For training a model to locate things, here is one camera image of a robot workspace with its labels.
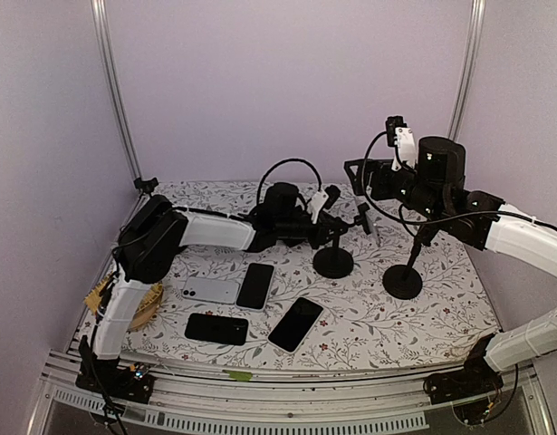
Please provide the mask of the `white-edged phone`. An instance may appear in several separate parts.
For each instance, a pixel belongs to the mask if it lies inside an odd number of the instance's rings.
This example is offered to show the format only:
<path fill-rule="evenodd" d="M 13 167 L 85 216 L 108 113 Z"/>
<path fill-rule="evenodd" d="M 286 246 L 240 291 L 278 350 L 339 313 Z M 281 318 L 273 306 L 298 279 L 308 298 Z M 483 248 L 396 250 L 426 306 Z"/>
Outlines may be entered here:
<path fill-rule="evenodd" d="M 274 279 L 274 266 L 252 263 L 248 266 L 235 300 L 239 308 L 264 309 Z"/>
<path fill-rule="evenodd" d="M 305 297 L 297 298 L 269 333 L 268 341 L 287 352 L 294 353 L 321 317 L 323 307 Z"/>

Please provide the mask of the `black round phone stand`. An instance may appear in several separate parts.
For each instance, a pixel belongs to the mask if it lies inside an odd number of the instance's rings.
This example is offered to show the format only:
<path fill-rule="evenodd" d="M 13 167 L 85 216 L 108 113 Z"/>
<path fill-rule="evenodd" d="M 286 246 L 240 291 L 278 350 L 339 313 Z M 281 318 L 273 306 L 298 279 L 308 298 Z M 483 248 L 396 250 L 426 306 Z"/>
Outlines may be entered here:
<path fill-rule="evenodd" d="M 399 300 L 412 300 L 421 293 L 423 280 L 414 265 L 422 247 L 429 247 L 438 231 L 438 224 L 420 226 L 414 237 L 408 262 L 391 266 L 384 272 L 382 284 L 389 295 Z"/>
<path fill-rule="evenodd" d="M 358 205 L 358 214 L 352 221 L 357 224 L 356 227 L 361 227 L 366 235 L 371 234 L 367 219 L 369 210 L 370 206 L 367 203 Z M 322 217 L 319 217 L 318 222 L 330 224 L 334 218 L 336 217 L 322 212 Z M 320 276 L 329 279 L 341 279 L 351 274 L 354 260 L 352 254 L 340 246 L 342 236 L 336 236 L 332 242 L 319 249 L 314 255 L 312 266 Z"/>
<path fill-rule="evenodd" d="M 157 178 L 143 179 L 138 177 L 133 181 L 134 188 L 139 192 L 140 195 L 151 196 L 158 186 L 159 182 Z"/>

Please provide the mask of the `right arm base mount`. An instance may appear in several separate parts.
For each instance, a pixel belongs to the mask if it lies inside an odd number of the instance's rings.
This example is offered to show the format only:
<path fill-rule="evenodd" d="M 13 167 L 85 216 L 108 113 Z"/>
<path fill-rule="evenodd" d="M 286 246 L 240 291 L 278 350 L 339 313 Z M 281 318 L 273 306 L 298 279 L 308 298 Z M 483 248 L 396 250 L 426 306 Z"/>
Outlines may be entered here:
<path fill-rule="evenodd" d="M 486 348 L 493 333 L 481 338 L 470 350 L 463 367 L 452 372 L 435 372 L 423 382 L 423 391 L 432 404 L 457 401 L 482 393 L 494 392 L 504 386 L 499 372 L 486 362 Z"/>

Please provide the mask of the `white phone dual camera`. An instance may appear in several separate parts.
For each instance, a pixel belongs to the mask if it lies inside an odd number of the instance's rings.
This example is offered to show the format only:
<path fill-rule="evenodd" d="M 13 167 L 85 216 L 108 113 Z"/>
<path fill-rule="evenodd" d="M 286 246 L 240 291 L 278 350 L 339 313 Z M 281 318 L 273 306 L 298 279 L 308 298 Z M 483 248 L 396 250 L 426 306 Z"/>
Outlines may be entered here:
<path fill-rule="evenodd" d="M 234 281 L 189 277 L 181 291 L 186 299 L 221 305 L 233 305 L 240 285 Z"/>

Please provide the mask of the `silver phone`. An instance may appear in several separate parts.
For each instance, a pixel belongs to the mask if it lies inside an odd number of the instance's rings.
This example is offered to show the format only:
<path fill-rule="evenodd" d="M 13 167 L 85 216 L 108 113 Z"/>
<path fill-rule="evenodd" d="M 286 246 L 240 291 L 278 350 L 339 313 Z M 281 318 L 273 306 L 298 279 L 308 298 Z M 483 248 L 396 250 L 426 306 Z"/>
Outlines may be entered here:
<path fill-rule="evenodd" d="M 375 242 L 377 247 L 381 247 L 381 237 L 380 237 L 380 232 L 379 232 L 379 222 L 380 219 L 379 217 L 375 217 L 370 221 L 370 225 L 371 225 L 371 232 L 374 236 Z"/>

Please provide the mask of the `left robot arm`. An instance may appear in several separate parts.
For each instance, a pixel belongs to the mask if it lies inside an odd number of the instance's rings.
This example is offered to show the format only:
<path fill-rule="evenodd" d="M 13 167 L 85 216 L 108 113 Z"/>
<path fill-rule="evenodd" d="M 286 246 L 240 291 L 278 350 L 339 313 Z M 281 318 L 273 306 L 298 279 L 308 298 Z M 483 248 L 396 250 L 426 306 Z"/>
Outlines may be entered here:
<path fill-rule="evenodd" d="M 135 313 L 152 286 L 169 272 L 185 247 L 213 246 L 260 253 L 282 242 L 289 247 L 309 244 L 316 253 L 313 269 L 323 277 L 341 279 L 353 267 L 352 255 L 341 248 L 340 238 L 352 227 L 329 214 L 340 191 L 319 184 L 305 200 L 291 183 L 259 187 L 252 210 L 232 215 L 213 210 L 175 206 L 154 192 L 155 179 L 136 179 L 149 199 L 121 230 L 111 250 L 115 267 L 86 300 L 95 324 L 79 344 L 81 375 L 104 393 L 114 393 L 122 378 L 147 380 L 140 369 L 121 369 L 120 344 Z"/>

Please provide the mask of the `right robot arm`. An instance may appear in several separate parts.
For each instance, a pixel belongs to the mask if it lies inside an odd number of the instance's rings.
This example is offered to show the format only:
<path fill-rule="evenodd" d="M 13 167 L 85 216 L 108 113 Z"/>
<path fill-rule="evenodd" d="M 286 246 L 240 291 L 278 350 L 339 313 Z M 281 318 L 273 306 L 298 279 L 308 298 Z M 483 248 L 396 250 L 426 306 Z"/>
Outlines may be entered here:
<path fill-rule="evenodd" d="M 414 227 L 405 265 L 385 272 L 383 283 L 396 298 L 418 295 L 422 279 L 414 268 L 422 247 L 439 232 L 477 250 L 516 258 L 557 278 L 557 227 L 526 214 L 495 195 L 465 188 L 465 148 L 447 138 L 422 138 L 413 162 L 393 140 L 393 159 L 347 160 L 352 190 L 385 218 Z"/>

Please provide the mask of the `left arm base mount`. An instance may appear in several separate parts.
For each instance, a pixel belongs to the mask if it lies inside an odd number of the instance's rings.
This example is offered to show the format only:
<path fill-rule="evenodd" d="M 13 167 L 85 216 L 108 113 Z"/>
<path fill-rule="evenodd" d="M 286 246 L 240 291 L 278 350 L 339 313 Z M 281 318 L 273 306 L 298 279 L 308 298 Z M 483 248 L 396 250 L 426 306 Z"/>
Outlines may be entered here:
<path fill-rule="evenodd" d="M 105 394 L 111 399 L 149 403 L 156 378 L 149 374 L 147 364 L 136 362 L 120 367 L 120 358 L 100 360 L 92 351 L 86 335 L 81 338 L 78 350 L 82 361 L 76 387 Z"/>

